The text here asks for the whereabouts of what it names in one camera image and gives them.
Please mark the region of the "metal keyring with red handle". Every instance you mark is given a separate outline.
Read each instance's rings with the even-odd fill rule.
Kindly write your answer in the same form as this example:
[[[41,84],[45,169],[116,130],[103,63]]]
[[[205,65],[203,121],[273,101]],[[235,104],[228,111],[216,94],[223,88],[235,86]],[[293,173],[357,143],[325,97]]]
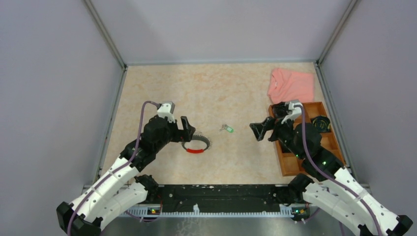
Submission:
[[[202,132],[194,133],[191,141],[182,142],[182,148],[191,154],[201,154],[211,148],[212,142],[209,137],[204,135]]]

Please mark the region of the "green key tag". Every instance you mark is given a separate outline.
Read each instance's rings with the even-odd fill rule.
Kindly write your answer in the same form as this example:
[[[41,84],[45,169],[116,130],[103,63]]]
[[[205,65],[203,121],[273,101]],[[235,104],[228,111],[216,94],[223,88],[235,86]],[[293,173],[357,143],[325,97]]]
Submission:
[[[221,128],[219,129],[219,132],[221,132],[221,131],[227,131],[229,133],[233,133],[234,129],[232,127],[228,126],[227,124],[223,124],[221,126]]]

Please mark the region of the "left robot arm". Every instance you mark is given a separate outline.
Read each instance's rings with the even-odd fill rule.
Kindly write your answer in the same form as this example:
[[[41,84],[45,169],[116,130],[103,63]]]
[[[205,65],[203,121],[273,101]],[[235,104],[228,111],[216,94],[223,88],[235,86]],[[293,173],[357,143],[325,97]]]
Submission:
[[[60,228],[69,236],[98,236],[106,226],[135,204],[152,203],[158,191],[148,177],[145,183],[135,182],[125,190],[125,183],[138,175],[168,143],[190,142],[196,131],[187,117],[181,116],[183,129],[158,115],[144,126],[139,137],[120,153],[112,167],[70,203],[56,209]]]

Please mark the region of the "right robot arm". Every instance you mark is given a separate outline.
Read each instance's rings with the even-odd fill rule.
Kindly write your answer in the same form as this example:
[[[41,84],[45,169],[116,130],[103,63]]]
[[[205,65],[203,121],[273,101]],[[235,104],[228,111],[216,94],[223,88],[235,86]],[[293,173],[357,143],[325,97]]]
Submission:
[[[306,121],[302,105],[295,105],[281,119],[267,117],[249,126],[257,141],[272,131],[270,142],[279,141],[302,160],[306,173],[298,174],[289,184],[293,202],[316,205],[357,236],[403,236],[412,227],[410,217],[384,207],[321,145],[322,136]]]

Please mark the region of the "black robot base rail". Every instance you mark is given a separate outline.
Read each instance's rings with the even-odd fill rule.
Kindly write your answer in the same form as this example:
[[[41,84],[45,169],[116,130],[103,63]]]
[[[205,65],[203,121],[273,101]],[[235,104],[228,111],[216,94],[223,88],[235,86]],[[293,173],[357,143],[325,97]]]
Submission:
[[[151,207],[150,214],[162,213],[279,213],[308,215],[312,204],[293,193],[286,184],[160,185],[137,204]]]

